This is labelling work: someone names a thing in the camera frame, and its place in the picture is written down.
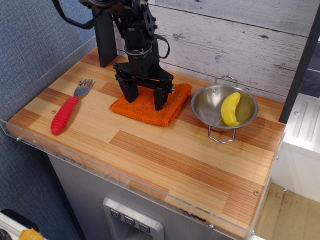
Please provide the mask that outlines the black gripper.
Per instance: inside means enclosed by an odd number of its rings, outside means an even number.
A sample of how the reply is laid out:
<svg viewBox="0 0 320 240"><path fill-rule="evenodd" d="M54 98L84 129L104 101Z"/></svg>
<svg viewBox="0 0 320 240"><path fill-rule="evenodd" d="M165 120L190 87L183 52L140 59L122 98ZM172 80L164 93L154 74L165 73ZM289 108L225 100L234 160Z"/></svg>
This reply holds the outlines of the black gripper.
<svg viewBox="0 0 320 240"><path fill-rule="evenodd" d="M143 55L130 55L128 62L114 63L116 80L125 99L132 103L139 95L138 87L154 89L154 105L163 109L169 94L173 93L173 75L160 67L160 58L153 51Z"/></svg>

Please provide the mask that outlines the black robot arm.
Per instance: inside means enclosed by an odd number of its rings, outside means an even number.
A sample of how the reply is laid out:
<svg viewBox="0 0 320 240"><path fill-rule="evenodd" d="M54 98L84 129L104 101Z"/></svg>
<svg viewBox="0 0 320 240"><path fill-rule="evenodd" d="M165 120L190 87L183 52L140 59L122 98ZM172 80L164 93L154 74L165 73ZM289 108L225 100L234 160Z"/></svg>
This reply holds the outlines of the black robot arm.
<svg viewBox="0 0 320 240"><path fill-rule="evenodd" d="M175 89L173 75L160 67L158 41L166 39L155 33L156 18L146 0L82 0L89 9L111 14L124 39L128 62L115 63L115 78L126 100L132 103L139 95L138 87L153 90L154 106L163 108L168 95Z"/></svg>

